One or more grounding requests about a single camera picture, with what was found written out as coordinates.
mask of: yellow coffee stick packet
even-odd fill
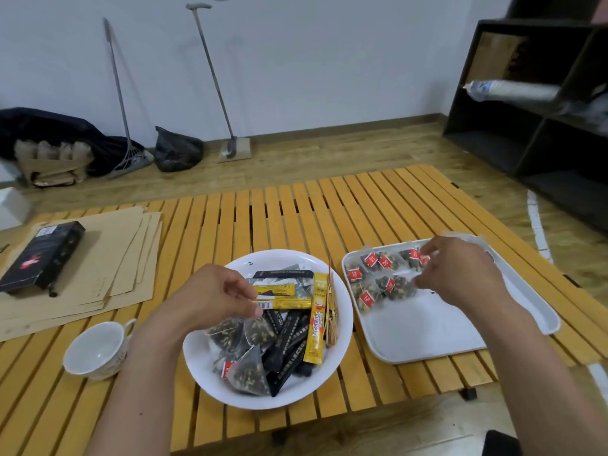
[[[254,301],[264,310],[290,310],[290,309],[310,309],[313,306],[313,300],[302,297],[269,297],[264,299],[256,299]]]
[[[293,296],[295,294],[295,283],[255,284],[254,288],[258,294],[268,296]]]
[[[327,301],[327,274],[314,275],[313,306],[304,361],[320,365],[323,363],[323,325],[325,324],[325,302]]]

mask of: black bag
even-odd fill
[[[108,174],[122,161],[126,153],[126,137],[105,136],[82,118],[25,107],[0,111],[0,157],[15,159],[15,142],[48,141],[59,146],[62,142],[84,142],[91,147],[93,160],[86,169],[88,175],[99,177]],[[133,147],[143,149],[135,141]]]
[[[203,143],[195,137],[184,136],[156,126],[156,167],[165,173],[183,171],[196,166],[202,160]]]

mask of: white foam block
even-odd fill
[[[14,187],[0,190],[0,230],[23,224],[31,210],[30,202]]]

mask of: wooden slatted table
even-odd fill
[[[550,342],[566,365],[591,364],[608,356],[608,310],[430,166],[141,205],[163,213],[154,298],[0,346],[4,456],[84,452],[113,379],[95,383],[63,371],[63,353],[82,330],[107,320],[124,323],[137,317],[141,322],[205,263],[224,265],[269,248],[308,252],[326,262],[331,256],[341,273],[342,257],[363,244],[429,238],[445,230],[483,235],[561,316],[562,327]],[[43,214],[35,221],[117,208]],[[194,383],[181,357],[171,450],[496,380],[486,350],[394,366],[376,359],[357,330],[342,336],[350,336],[348,351],[338,371],[313,394],[316,398],[310,395],[264,412],[224,406],[210,398]]]

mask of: cup handle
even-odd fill
[[[122,328],[125,330],[125,337],[127,339],[131,338],[131,335],[133,334],[133,329],[135,329],[135,323],[137,323],[137,319],[131,319],[128,322],[126,322],[124,325],[122,325]],[[127,336],[126,332],[129,331],[129,326],[131,326],[131,331],[129,332],[129,335]]]

